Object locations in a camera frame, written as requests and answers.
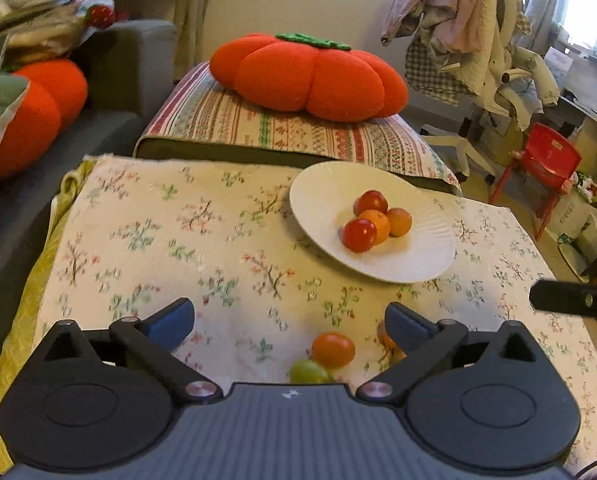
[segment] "plaid fabric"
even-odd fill
[[[458,105],[461,95],[470,94],[467,87],[451,73],[436,70],[427,47],[418,36],[412,40],[405,53],[405,78],[414,90],[451,105]]]

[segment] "white wall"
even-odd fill
[[[381,45],[381,27],[392,0],[209,0],[202,54],[210,59],[226,41],[249,32],[303,32],[342,41],[382,57],[403,73],[408,39]],[[467,106],[453,107],[414,93],[409,105],[460,121]]]

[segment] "red plastic chair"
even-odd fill
[[[512,153],[512,155],[514,160],[503,172],[501,180],[490,195],[489,203],[493,204],[496,201],[512,171],[519,166],[524,167],[528,173],[549,188],[549,193],[537,210],[537,218],[543,219],[541,227],[534,236],[538,241],[549,222],[549,216],[554,206],[559,201],[561,186],[574,173],[581,162],[581,155],[574,146],[567,142],[564,136],[552,128],[538,123],[532,127],[524,150],[520,153]]]

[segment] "orange pumpkin pillow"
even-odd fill
[[[0,143],[0,179],[25,170],[81,112],[87,81],[69,59],[31,63],[15,72],[30,87]]]
[[[0,143],[0,180],[38,160],[56,139],[59,128],[56,101],[43,86],[30,81],[27,95]]]
[[[14,73],[40,83],[50,93],[58,105],[61,130],[72,124],[81,113],[87,99],[87,80],[73,61],[53,59],[31,63]]]
[[[248,34],[219,47],[210,72],[256,105],[355,122],[399,113],[403,78],[381,58],[305,34]]]

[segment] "gray sofa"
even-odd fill
[[[172,91],[176,29],[161,20],[117,23],[89,38],[72,59],[88,79],[88,102],[43,157],[0,182],[0,352],[26,277],[42,251],[50,202],[83,155],[131,155]]]

